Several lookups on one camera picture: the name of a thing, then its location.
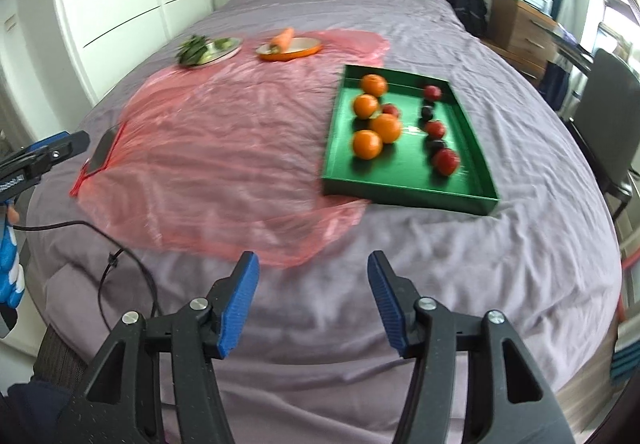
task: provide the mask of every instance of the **red plastic bag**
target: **red plastic bag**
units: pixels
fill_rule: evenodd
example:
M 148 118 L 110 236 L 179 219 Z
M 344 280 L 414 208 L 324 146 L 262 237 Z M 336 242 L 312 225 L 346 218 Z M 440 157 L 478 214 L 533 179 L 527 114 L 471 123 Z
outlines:
M 324 197 L 319 174 L 344 64 L 381 66 L 388 43 L 357 30 L 305 32 L 323 50 L 264 62 L 245 40 L 232 59 L 150 77 L 124 108 L 107 166 L 80 206 L 133 247 L 299 265 L 359 223 L 367 202 Z

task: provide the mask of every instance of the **bed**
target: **bed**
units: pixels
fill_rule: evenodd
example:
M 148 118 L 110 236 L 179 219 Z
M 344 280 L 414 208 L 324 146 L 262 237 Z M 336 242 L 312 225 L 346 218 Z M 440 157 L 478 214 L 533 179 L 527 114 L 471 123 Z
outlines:
M 236 441 L 390 442 L 412 363 L 389 347 L 370 294 L 366 258 L 376 249 L 453 311 L 503 310 L 559 390 L 607 333 L 621 271 L 606 203 L 558 117 L 521 75 L 464 31 L 444 0 L 232 0 L 185 35 L 285 26 L 376 32 L 390 42 L 386 68 L 449 80 L 501 202 L 488 217 L 371 204 L 356 227 L 310 261 L 265 269 L 239 347 L 216 363 Z M 130 72 L 84 119 L 90 150 L 143 81 L 174 62 L 182 40 Z M 28 225 L 85 218 L 68 197 L 82 162 L 71 160 L 44 178 Z M 88 360 L 107 335 L 96 291 L 113 248 L 81 227 L 34 234 L 30 247 L 39 310 Z M 233 265 L 179 252 L 137 253 L 152 269 L 167 312 L 205 294 Z M 150 309 L 145 284 L 125 260 L 104 300 L 112 323 L 124 311 Z M 460 441 L 464 417 L 463 356 L 458 364 L 451 442 Z M 170 408 L 170 379 L 163 377 Z

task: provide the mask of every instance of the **black bag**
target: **black bag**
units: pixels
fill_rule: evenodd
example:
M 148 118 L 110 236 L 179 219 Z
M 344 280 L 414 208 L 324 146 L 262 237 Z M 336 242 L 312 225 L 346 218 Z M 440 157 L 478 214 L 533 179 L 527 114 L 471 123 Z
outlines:
M 447 0 L 467 32 L 477 38 L 486 34 L 486 3 L 484 0 Z

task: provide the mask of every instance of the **nightstand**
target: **nightstand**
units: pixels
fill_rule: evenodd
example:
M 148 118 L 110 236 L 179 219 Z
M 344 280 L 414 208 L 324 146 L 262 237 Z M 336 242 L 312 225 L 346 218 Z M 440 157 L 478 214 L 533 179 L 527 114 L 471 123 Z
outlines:
M 533 86 L 545 74 L 546 62 L 556 57 L 553 39 L 544 29 L 556 22 L 519 0 L 494 0 L 486 39 L 482 43 L 519 71 Z

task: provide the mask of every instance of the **silver screw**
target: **silver screw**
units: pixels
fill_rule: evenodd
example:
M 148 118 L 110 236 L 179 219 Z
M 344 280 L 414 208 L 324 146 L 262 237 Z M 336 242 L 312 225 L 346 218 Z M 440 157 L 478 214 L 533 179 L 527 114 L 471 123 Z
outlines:
M 495 325 L 502 325 L 504 323 L 504 314 L 499 310 L 492 310 L 487 315 L 489 321 Z
M 137 312 L 130 310 L 122 317 L 122 322 L 125 325 L 132 325 L 133 323 L 137 323 L 140 319 L 140 314 Z
M 418 299 L 418 307 L 420 307 L 422 310 L 436 310 L 437 306 L 438 304 L 433 298 L 427 297 Z
M 192 299 L 189 303 L 192 310 L 204 310 L 209 306 L 209 302 L 205 298 Z

